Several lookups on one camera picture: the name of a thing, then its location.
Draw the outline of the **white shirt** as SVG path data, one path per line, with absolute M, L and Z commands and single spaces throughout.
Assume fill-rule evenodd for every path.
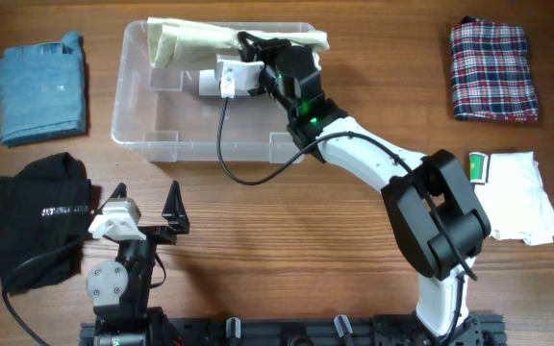
M 469 154 L 470 183 L 497 240 L 529 246 L 554 240 L 554 209 L 532 152 Z

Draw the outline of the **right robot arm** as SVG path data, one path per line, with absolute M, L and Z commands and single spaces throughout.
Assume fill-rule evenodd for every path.
M 157 69 L 215 72 L 224 99 L 266 94 L 287 114 L 300 155 L 338 166 L 377 190 L 394 238 L 419 275 L 414 337 L 448 345 L 471 319 L 466 286 L 491 224 L 464 170 L 448 151 L 408 151 L 365 130 L 321 85 L 321 32 L 277 34 L 187 23 L 150 36 Z

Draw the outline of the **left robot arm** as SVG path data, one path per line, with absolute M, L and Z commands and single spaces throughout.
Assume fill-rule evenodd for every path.
M 163 225 L 141 226 L 141 212 L 119 184 L 89 226 L 90 235 L 118 245 L 115 259 L 95 265 L 87 277 L 95 322 L 81 327 L 81 345 L 183 345 L 184 338 L 160 307 L 150 308 L 153 271 L 163 262 L 160 245 L 175 244 L 189 232 L 189 219 L 174 182 L 168 191 Z

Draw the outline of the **cream cloth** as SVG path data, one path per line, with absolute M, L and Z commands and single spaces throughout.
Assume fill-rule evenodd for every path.
M 148 53 L 153 68 L 204 70 L 216 66 L 218 55 L 234 56 L 242 49 L 239 33 L 260 39 L 284 38 L 294 45 L 310 45 L 315 53 L 330 48 L 326 32 L 266 32 L 232 29 L 180 18 L 149 17 Z

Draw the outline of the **plaid shirt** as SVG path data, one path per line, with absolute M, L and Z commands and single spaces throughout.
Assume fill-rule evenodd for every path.
M 449 35 L 451 99 L 457 120 L 533 122 L 538 95 L 521 26 L 465 16 Z

